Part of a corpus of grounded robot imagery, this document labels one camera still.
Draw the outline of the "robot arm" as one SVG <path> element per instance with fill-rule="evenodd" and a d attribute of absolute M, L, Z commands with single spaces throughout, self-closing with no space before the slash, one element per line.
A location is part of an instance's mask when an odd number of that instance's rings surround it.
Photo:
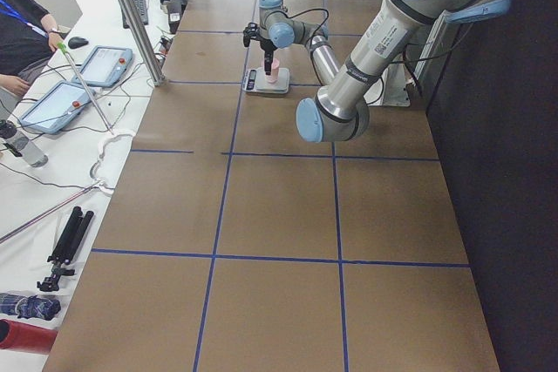
<path fill-rule="evenodd" d="M 512 0 L 382 0 L 376 17 L 339 64 L 323 28 L 289 17 L 283 0 L 259 0 L 259 20 L 243 31 L 243 43 L 256 41 L 266 73 L 274 52 L 300 44 L 310 54 L 321 87 L 296 109 L 296 126 L 308 142 L 348 141 L 369 124 L 364 96 L 422 26 L 439 17 L 448 23 L 483 21 L 507 13 Z"/>

